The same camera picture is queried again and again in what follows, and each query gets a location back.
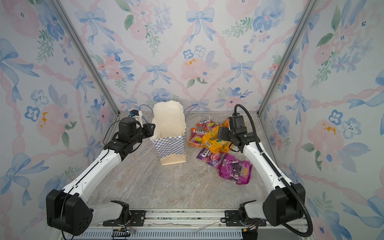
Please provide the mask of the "purple grape gummy bag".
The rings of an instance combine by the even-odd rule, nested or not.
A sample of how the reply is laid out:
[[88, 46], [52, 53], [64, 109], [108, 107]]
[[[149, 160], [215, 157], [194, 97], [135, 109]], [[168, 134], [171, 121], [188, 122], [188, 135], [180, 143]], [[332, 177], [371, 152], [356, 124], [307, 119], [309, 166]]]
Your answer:
[[227, 155], [222, 164], [219, 176], [225, 180], [235, 181], [237, 185], [247, 185], [251, 180], [253, 165], [232, 155]]

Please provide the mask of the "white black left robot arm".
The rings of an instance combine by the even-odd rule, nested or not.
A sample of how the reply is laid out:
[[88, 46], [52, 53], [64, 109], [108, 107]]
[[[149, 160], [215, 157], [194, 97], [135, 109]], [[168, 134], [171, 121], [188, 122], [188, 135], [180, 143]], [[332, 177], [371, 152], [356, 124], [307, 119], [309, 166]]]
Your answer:
[[155, 124], [142, 124], [135, 117], [118, 121], [118, 131], [103, 147], [100, 155], [77, 178], [61, 190], [51, 190], [46, 196], [49, 227], [79, 236], [89, 226], [112, 221], [125, 227], [132, 219], [129, 204], [111, 201], [89, 206], [90, 196], [102, 180], [129, 154], [135, 152], [144, 139], [154, 135]]

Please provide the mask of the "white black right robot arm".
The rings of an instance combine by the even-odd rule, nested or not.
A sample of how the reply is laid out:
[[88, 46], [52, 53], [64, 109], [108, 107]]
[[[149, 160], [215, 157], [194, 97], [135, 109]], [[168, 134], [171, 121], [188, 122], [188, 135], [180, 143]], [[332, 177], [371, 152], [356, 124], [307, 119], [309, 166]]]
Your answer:
[[278, 168], [265, 151], [257, 134], [248, 132], [243, 116], [229, 117], [229, 126], [220, 127], [218, 137], [238, 147], [251, 164], [242, 168], [238, 176], [249, 176], [253, 167], [268, 190], [264, 202], [250, 201], [240, 205], [239, 217], [243, 224], [265, 220], [272, 226], [283, 225], [289, 228], [289, 222], [305, 218], [308, 229], [313, 228], [312, 219], [305, 206], [306, 191], [303, 185], [293, 183]]

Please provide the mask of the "yellow mango gummy bag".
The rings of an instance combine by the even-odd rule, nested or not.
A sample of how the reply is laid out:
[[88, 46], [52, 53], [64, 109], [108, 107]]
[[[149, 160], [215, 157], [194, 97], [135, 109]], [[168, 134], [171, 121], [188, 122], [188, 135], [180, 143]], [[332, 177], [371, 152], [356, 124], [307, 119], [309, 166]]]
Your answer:
[[220, 126], [209, 130], [203, 136], [203, 143], [214, 154], [218, 152], [228, 153], [230, 151], [230, 142], [218, 139]]

